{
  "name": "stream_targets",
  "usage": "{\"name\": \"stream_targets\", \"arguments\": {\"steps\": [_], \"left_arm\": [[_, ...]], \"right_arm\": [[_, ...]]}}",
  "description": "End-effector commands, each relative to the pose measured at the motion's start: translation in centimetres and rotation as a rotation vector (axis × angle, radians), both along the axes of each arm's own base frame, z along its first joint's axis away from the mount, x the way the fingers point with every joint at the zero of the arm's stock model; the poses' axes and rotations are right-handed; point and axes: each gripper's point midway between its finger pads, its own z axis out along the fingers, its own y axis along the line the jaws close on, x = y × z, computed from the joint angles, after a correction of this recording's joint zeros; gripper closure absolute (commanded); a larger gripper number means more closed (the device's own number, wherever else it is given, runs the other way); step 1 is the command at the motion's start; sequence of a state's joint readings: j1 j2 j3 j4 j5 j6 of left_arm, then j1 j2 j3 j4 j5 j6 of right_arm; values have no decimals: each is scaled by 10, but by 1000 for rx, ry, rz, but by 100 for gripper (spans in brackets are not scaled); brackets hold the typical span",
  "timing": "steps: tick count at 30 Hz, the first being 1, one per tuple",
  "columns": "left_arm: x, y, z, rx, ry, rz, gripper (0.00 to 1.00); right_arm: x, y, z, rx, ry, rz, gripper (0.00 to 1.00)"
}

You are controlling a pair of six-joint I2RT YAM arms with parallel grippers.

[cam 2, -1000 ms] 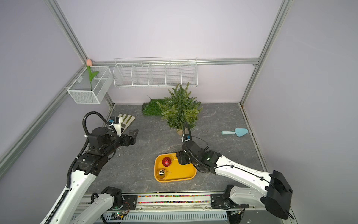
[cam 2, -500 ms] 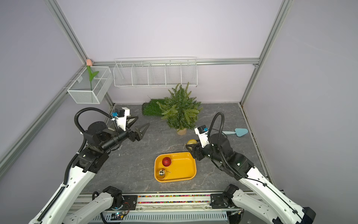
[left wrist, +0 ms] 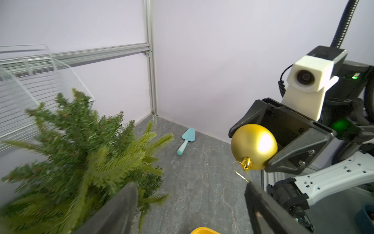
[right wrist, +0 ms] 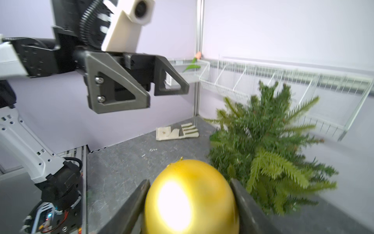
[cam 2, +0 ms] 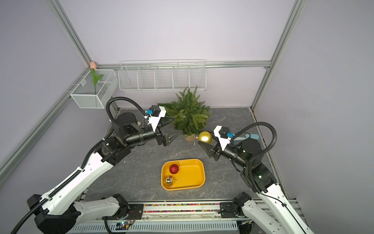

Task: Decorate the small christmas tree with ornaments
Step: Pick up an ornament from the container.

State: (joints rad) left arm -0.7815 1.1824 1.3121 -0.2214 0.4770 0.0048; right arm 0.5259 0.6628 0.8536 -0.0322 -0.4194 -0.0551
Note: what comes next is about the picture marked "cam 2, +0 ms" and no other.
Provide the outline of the gold ball ornament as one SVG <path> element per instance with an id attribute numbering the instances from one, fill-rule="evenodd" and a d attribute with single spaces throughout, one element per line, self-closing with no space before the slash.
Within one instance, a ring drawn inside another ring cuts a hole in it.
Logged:
<path id="1" fill-rule="evenodd" d="M 201 132 L 199 135 L 195 137 L 195 139 L 207 144 L 211 144 L 213 140 L 211 133 L 208 131 Z"/>

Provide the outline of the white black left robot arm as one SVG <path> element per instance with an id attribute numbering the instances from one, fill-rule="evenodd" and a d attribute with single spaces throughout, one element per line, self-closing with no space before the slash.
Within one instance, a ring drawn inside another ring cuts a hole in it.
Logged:
<path id="1" fill-rule="evenodd" d="M 144 118 L 144 127 L 137 123 L 133 113 L 122 113 L 114 117 L 111 104 L 126 101 L 134 105 Z M 44 234 L 66 234 L 76 225 L 101 216 L 122 218 L 130 213 L 125 198 L 116 194 L 107 199 L 93 202 L 77 202 L 84 192 L 102 174 L 119 164 L 136 146 L 143 146 L 150 140 L 158 145 L 168 146 L 182 134 L 180 130 L 162 131 L 162 127 L 174 121 L 166 115 L 163 106 L 142 107 L 128 97 L 113 97 L 108 100 L 105 110 L 111 122 L 108 134 L 96 143 L 85 156 L 82 164 L 65 180 L 43 195 L 31 196 L 27 203 L 29 212 L 16 224 L 16 234 L 32 215 L 37 228 Z"/>

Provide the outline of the red ball ornament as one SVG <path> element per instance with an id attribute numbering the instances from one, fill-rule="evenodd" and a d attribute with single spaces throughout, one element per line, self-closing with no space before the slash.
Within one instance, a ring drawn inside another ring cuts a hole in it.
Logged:
<path id="1" fill-rule="evenodd" d="M 180 170 L 180 167 L 178 164 L 172 164 L 170 167 L 169 167 L 169 172 L 172 174 L 172 175 L 175 175 L 179 172 Z"/>

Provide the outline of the small green christmas tree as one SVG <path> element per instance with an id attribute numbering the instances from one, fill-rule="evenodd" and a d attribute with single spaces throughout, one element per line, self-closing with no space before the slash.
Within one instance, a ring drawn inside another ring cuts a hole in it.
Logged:
<path id="1" fill-rule="evenodd" d="M 207 125 L 211 115 L 210 106 L 200 100 L 198 88 L 185 88 L 176 94 L 177 100 L 170 103 L 158 103 L 165 107 L 167 116 L 174 118 L 174 128 L 182 131 L 186 141 L 194 141 Z"/>

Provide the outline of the silver ball ornament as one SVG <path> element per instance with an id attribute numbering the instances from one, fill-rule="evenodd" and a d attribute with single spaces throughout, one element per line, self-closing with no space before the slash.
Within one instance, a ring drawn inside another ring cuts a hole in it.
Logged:
<path id="1" fill-rule="evenodd" d="M 175 183 L 176 179 L 172 176 L 168 176 L 165 179 L 165 186 L 166 187 L 171 187 Z"/>

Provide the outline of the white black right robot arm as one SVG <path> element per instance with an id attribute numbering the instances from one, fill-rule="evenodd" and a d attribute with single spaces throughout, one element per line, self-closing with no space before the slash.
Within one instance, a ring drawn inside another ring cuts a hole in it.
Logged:
<path id="1" fill-rule="evenodd" d="M 265 148 L 251 137 L 236 140 L 257 126 L 271 131 L 271 142 Z M 218 125 L 213 131 L 198 135 L 198 144 L 210 158 L 218 160 L 224 157 L 234 166 L 243 168 L 240 171 L 242 180 L 273 213 L 267 214 L 249 194 L 242 192 L 232 202 L 225 203 L 219 214 L 223 217 L 248 218 L 267 234 L 311 234 L 312 230 L 292 207 L 275 176 L 262 163 L 263 156 L 275 146 L 276 141 L 276 129 L 266 122 L 252 123 L 235 134 L 229 128 Z"/>

